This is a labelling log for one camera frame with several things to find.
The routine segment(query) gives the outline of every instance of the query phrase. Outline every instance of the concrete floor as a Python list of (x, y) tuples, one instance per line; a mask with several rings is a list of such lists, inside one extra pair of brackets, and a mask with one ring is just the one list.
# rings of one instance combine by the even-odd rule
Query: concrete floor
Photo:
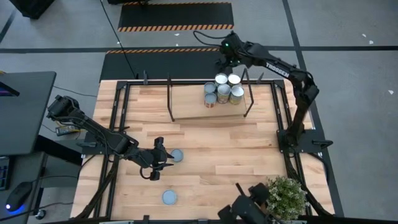
[[(153, 0), (183, 2), (188, 0)], [(242, 40), (263, 45), (293, 46), (282, 0), (231, 0), (235, 31)], [(396, 46), (398, 2), (395, 0), (288, 0), (301, 46)], [(121, 6), (104, 2), (114, 26)], [(13, 6), (0, 0), (0, 30)], [(208, 30), (225, 35), (227, 30)], [(190, 31), (119, 33), (125, 47), (198, 46)], [(3, 40), (4, 49), (70, 49), (117, 47), (99, 0), (56, 0), (43, 16), (33, 21), (16, 17)], [(297, 63), (295, 51), (275, 51), (289, 63)], [(346, 217), (398, 220), (398, 52), (311, 51), (303, 52), (305, 64), (317, 83), (317, 105), (329, 147), (336, 183)], [(0, 54), (0, 70), (6, 72), (57, 72), (55, 84), (95, 95), (104, 53)], [(251, 68), (264, 78), (277, 77), (263, 68)], [(92, 116), (95, 98), (53, 89), (55, 95), (76, 98)], [(54, 129), (55, 124), (43, 122)], [(40, 133), (57, 138), (42, 128)], [(42, 205), (71, 202), (74, 188), (48, 189)], [(49, 208), (41, 222), (66, 220), (71, 206)]]

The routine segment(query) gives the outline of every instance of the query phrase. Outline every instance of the potted plant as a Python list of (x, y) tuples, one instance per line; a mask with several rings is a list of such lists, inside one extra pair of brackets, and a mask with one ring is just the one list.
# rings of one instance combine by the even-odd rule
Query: potted plant
[(301, 184), (287, 177), (276, 177), (269, 180), (269, 198), (267, 211), (281, 220), (295, 220), (310, 204), (305, 201), (306, 191), (301, 189)]

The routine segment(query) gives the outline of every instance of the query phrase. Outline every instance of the hazard stripe tape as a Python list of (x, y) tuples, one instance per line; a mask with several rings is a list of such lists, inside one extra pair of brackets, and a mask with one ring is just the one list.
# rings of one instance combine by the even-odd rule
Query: hazard stripe tape
[[(138, 5), (138, 2), (127, 2), (123, 6)], [(148, 5), (165, 5), (165, 4), (231, 4), (230, 2), (175, 2), (175, 3), (148, 3)]]
[(234, 29), (232, 24), (119, 27), (119, 32)]
[(146, 50), (109, 50), (106, 54), (138, 54), (138, 53), (162, 53), (162, 52), (211, 52), (218, 51), (217, 47), (192, 48), (192, 49), (146, 49)]

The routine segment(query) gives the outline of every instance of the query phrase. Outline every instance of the blue disc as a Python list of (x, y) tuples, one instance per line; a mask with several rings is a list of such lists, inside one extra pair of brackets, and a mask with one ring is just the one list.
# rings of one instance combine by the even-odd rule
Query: blue disc
[(177, 201), (177, 194), (173, 190), (166, 190), (163, 192), (162, 200), (166, 205), (174, 205)]
[(181, 149), (174, 149), (171, 155), (174, 157), (173, 159), (174, 162), (181, 162), (182, 159), (184, 158), (184, 153), (182, 152)]

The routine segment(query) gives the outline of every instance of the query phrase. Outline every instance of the tin can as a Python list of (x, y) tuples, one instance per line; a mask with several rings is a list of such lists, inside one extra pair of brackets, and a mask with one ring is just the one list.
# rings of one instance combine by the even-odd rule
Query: tin can
[(228, 76), (228, 84), (232, 87), (237, 84), (241, 83), (241, 77), (235, 75), (235, 74), (230, 74)]
[(229, 94), (231, 93), (231, 87), (227, 84), (219, 85), (217, 88), (217, 102), (223, 104), (227, 103)]
[(216, 86), (226, 84), (228, 82), (228, 77), (224, 73), (219, 73), (216, 75), (215, 84)]
[(216, 85), (214, 83), (206, 83), (205, 84), (205, 94), (214, 93), (216, 91)]
[(233, 105), (238, 105), (241, 103), (243, 98), (244, 90), (240, 85), (232, 86), (231, 96), (229, 96), (229, 102)]
[(207, 93), (205, 95), (205, 106), (207, 108), (213, 108), (216, 105), (217, 96), (215, 93)]

